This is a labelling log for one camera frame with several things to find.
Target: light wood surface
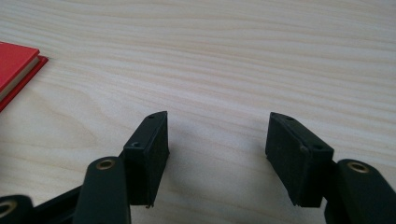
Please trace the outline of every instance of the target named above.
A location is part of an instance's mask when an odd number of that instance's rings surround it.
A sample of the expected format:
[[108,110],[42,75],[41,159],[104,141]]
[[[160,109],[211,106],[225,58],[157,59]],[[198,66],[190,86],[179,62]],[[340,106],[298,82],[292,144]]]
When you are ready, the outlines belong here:
[[163,110],[171,157],[133,223],[325,223],[265,158],[271,111],[396,189],[394,0],[2,0],[0,40],[49,56],[0,114],[0,196],[80,185]]

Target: wooden table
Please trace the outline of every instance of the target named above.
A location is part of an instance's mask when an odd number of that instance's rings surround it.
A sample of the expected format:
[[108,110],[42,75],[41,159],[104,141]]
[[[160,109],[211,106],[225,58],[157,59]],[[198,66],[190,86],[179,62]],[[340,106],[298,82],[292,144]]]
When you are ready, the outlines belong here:
[[0,39],[49,62],[0,114],[0,196],[80,185],[163,110],[171,157],[133,223],[325,223],[265,158],[271,111],[396,188],[394,1],[79,2],[1,1]]

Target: book cover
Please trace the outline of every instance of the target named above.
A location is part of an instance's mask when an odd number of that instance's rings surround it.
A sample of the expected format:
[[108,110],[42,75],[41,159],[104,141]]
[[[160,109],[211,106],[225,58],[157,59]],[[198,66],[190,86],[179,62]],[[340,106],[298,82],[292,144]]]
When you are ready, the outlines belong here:
[[48,61],[39,50],[0,42],[0,111]]

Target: red book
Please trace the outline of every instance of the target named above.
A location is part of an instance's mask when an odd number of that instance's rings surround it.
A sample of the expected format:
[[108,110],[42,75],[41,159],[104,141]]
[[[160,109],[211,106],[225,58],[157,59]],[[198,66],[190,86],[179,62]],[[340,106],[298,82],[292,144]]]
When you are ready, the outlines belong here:
[[48,61],[38,49],[0,42],[0,111]]

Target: black plastic part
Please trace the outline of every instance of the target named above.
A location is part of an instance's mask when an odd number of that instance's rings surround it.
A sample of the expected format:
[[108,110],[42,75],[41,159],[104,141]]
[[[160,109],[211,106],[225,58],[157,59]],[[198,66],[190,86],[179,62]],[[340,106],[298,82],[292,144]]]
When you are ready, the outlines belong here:
[[73,223],[131,223],[125,169],[120,158],[105,157],[88,166]]
[[129,203],[153,206],[169,156],[167,112],[147,116],[125,144]]
[[296,119],[271,113],[265,154],[294,205],[320,207],[333,152]]
[[0,198],[0,223],[29,223],[29,218],[32,214],[33,204],[29,197],[24,195],[11,195]]
[[396,223],[396,193],[373,166],[339,161],[335,184],[352,224]]
[[35,207],[35,224],[72,223],[81,187],[69,190]]

